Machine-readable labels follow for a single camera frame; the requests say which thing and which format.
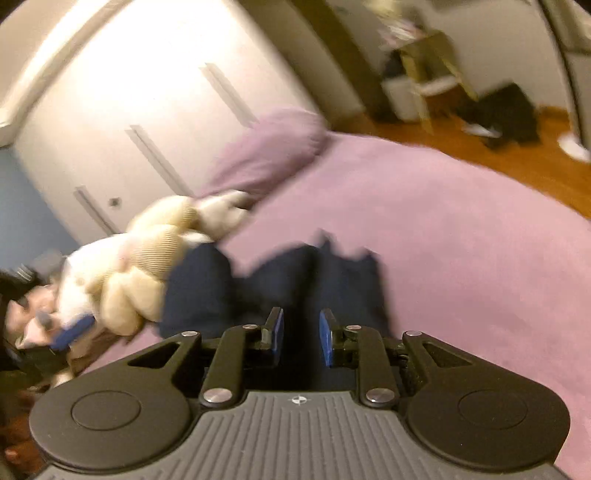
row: blue strap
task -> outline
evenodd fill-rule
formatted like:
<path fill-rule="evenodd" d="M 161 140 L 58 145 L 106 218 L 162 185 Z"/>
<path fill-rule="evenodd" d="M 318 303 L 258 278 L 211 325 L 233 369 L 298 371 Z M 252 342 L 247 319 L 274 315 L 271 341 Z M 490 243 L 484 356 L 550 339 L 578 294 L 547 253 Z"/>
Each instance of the blue strap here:
<path fill-rule="evenodd" d="M 93 315 L 84 315 L 69 329 L 62 331 L 54 338 L 51 349 L 57 351 L 67 350 L 70 344 L 74 343 L 74 341 L 94 326 L 95 321 Z"/>

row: blue wall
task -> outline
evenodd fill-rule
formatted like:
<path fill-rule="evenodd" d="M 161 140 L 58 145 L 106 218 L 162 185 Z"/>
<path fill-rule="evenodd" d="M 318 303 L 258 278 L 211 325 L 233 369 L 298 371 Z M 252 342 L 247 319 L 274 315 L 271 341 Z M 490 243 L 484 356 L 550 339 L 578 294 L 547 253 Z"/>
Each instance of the blue wall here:
<path fill-rule="evenodd" d="M 0 148 L 0 268 L 28 263 L 49 249 L 78 243 L 53 215 L 10 148 Z"/>

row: ceiling molding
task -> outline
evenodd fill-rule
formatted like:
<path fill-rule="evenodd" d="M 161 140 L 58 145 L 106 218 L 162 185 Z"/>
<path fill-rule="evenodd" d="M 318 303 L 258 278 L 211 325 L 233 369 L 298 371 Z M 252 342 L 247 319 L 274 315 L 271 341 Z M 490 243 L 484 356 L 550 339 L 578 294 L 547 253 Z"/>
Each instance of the ceiling molding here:
<path fill-rule="evenodd" d="M 72 56 L 131 0 L 79 0 L 56 24 L 0 104 L 0 147 L 17 136 L 31 107 Z"/>

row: logo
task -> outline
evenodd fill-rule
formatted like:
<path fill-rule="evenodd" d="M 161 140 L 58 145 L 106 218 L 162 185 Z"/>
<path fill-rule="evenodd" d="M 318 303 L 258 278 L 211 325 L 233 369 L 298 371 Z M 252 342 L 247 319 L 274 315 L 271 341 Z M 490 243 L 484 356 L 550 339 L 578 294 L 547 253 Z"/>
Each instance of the logo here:
<path fill-rule="evenodd" d="M 308 401 L 307 398 L 303 397 L 302 395 L 297 395 L 295 397 L 293 397 L 291 399 L 292 403 L 295 403 L 296 405 L 303 405 L 304 403 L 306 403 Z"/>

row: wooden floor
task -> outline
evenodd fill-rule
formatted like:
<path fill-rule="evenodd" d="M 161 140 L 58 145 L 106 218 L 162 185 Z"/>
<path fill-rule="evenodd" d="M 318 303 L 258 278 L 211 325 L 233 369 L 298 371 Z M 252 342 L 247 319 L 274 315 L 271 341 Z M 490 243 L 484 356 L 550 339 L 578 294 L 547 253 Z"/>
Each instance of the wooden floor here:
<path fill-rule="evenodd" d="M 419 124 L 376 124 L 366 133 L 401 143 L 421 144 L 470 163 L 504 173 L 521 183 L 554 197 L 591 218 L 591 166 L 569 158 L 558 146 L 558 136 L 570 129 L 568 118 L 559 113 L 539 116 L 541 144 L 520 147 L 511 144 L 498 151 L 486 148 L 478 137 L 460 130 L 458 118 L 438 118 L 434 135 Z"/>

